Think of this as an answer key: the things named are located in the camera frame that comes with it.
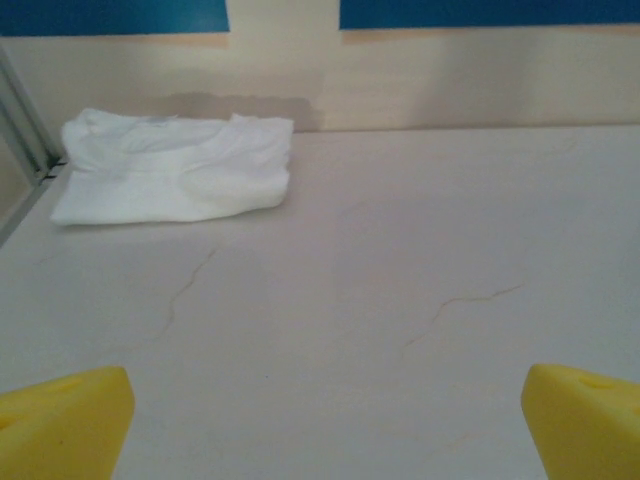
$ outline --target table surface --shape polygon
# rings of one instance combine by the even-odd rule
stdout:
[[[282,206],[197,224],[58,228],[59,178],[0,250],[0,389],[125,366],[115,479],[542,479],[530,365],[640,380],[638,152],[301,134]]]

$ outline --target blue strip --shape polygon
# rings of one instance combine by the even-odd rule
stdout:
[[[0,0],[2,36],[228,32],[225,0]]]
[[[340,28],[507,27],[640,22],[640,0],[342,0]]]

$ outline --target crack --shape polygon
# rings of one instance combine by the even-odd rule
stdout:
[[[520,284],[516,285],[515,287],[506,288],[504,290],[498,290],[494,294],[489,295],[487,297],[455,297],[455,298],[451,298],[451,299],[447,300],[446,302],[444,302],[444,303],[442,303],[440,305],[440,307],[438,308],[438,311],[436,312],[436,314],[431,318],[431,320],[429,320],[429,326],[431,327],[431,326],[435,325],[435,323],[438,321],[438,319],[440,318],[442,313],[447,309],[447,307],[449,305],[452,305],[454,303],[490,302],[491,300],[494,300],[497,297],[501,297],[503,295],[507,295],[508,293],[515,292],[516,290],[519,290],[522,287],[524,287],[524,283],[520,283]],[[409,348],[412,345],[415,345],[416,343],[419,343],[422,339],[424,339],[424,337],[427,336],[428,333],[429,333],[428,331],[424,332],[424,333],[418,335],[417,337],[414,337],[411,340],[407,341],[404,344],[403,349]]]
[[[196,280],[198,278],[198,273],[200,273],[200,270],[202,270],[202,268],[207,263],[209,263],[209,261],[213,258],[213,256],[216,254],[217,251],[218,251],[218,247],[212,248],[211,251],[207,254],[206,258],[202,262],[200,262],[196,268],[193,269],[193,271],[191,272],[191,276],[189,277],[189,281],[171,297],[171,299],[169,300],[169,317],[167,318],[167,321],[164,324],[164,327],[162,327],[162,330],[160,331],[160,333],[156,335],[155,337],[156,340],[161,338],[165,333],[167,333],[167,330],[169,330],[171,326],[175,323],[176,302],[180,299],[180,297],[182,297],[182,295],[186,293],[187,290],[189,290],[189,288],[191,288],[191,286],[194,283],[196,283]]]
[[[38,260],[37,262],[33,263],[33,265],[32,265],[32,266],[33,266],[33,267],[40,267],[40,266],[44,265],[45,263],[50,262],[50,261],[51,261],[51,260],[53,260],[54,258],[59,257],[60,255],[62,255],[63,253],[66,253],[66,252],[67,252],[67,249],[63,248],[63,249],[60,249],[60,250],[55,251],[55,252],[53,252],[53,253],[50,253],[50,254],[49,254],[49,255],[47,255],[46,257],[41,258],[41,259],[40,259],[40,260]]]

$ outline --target beige wall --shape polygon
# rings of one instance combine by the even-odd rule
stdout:
[[[342,34],[336,1],[228,7],[228,36],[3,42],[55,130],[89,106],[299,130],[640,121],[635,28]]]
[[[0,136],[0,227],[30,191],[9,146]]]

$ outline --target scratch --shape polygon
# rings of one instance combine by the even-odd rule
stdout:
[[[206,258],[202,262],[200,262],[196,268],[193,269],[193,271],[191,272],[191,276],[189,277],[189,281],[171,297],[171,299],[169,300],[169,316],[167,318],[166,323],[164,324],[164,327],[162,327],[162,330],[160,331],[160,333],[156,335],[156,340],[161,338],[165,333],[167,333],[167,330],[169,330],[169,328],[171,328],[171,326],[175,323],[176,302],[196,282],[196,279],[198,278],[198,273],[200,273],[200,270],[202,270],[202,268],[207,263],[209,263],[209,261],[213,258],[213,256],[216,254],[217,251],[218,251],[217,247],[212,248],[209,254],[206,256]]]
[[[490,302],[491,300],[494,300],[497,297],[501,297],[502,295],[507,295],[508,293],[511,292],[515,292],[516,290],[520,289],[524,287],[524,283],[520,283],[519,285],[516,285],[515,287],[511,287],[511,288],[506,288],[504,290],[498,290],[497,292],[495,292],[492,295],[489,295],[488,297],[455,297],[455,298],[451,298],[449,300],[447,300],[446,302],[444,302],[443,304],[440,305],[440,307],[438,308],[438,311],[436,312],[436,314],[431,318],[431,320],[429,320],[428,324],[429,326],[433,326],[436,324],[436,322],[438,321],[438,319],[440,318],[440,316],[442,315],[442,313],[447,309],[447,307],[449,307],[450,305],[454,304],[454,303],[475,303],[475,302]],[[427,336],[429,332],[424,332],[420,335],[418,335],[417,337],[412,338],[411,340],[407,341],[404,344],[403,348],[408,348],[412,345],[415,345],[416,343],[419,343],[422,339],[424,339],[424,337]]]

